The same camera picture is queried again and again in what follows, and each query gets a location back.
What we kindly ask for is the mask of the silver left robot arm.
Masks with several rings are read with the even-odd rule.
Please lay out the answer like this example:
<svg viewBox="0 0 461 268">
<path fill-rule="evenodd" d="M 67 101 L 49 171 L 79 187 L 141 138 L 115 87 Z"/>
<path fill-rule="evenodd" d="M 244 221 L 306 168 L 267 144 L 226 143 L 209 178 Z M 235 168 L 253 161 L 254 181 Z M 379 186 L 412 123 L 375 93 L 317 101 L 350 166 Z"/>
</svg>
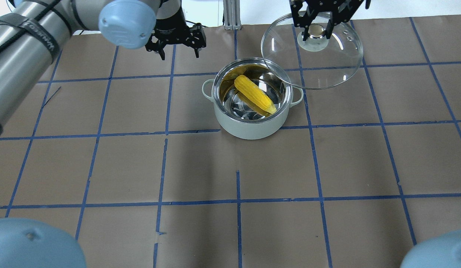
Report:
<svg viewBox="0 0 461 268">
<path fill-rule="evenodd" d="M 99 31 L 112 44 L 183 44 L 196 57 L 203 26 L 189 27 L 179 0 L 13 0 L 0 16 L 0 136 L 4 126 L 77 30 Z M 0 268 L 85 268 L 78 242 L 62 229 L 27 218 L 0 218 Z"/>
</svg>

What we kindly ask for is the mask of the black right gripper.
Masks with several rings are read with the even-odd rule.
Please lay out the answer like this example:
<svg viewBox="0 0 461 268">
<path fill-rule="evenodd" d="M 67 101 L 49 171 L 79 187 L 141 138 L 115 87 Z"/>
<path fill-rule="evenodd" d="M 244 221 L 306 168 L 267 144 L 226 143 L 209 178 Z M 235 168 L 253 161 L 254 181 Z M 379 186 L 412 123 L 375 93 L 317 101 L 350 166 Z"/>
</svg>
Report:
<svg viewBox="0 0 461 268">
<path fill-rule="evenodd" d="M 324 31 L 329 40 L 336 25 L 351 20 L 361 5 L 368 10 L 371 0 L 290 0 L 289 4 L 294 25 L 303 29 L 302 41 L 309 38 L 310 26 L 319 13 L 329 19 Z"/>
</svg>

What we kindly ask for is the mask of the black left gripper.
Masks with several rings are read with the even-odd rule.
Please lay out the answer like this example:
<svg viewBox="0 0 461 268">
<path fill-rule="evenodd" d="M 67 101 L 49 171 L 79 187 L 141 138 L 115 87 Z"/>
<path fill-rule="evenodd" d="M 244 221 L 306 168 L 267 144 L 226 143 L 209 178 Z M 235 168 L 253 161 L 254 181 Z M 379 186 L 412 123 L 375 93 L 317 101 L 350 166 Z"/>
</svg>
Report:
<svg viewBox="0 0 461 268">
<path fill-rule="evenodd" d="M 148 52 L 157 53 L 161 60 L 165 60 L 164 48 L 168 44 L 184 44 L 192 47 L 198 59 L 200 51 L 207 47 L 204 26 L 201 23 L 195 23 L 189 27 L 183 9 L 180 7 L 173 15 L 157 19 L 154 33 L 151 34 L 145 49 Z"/>
</svg>

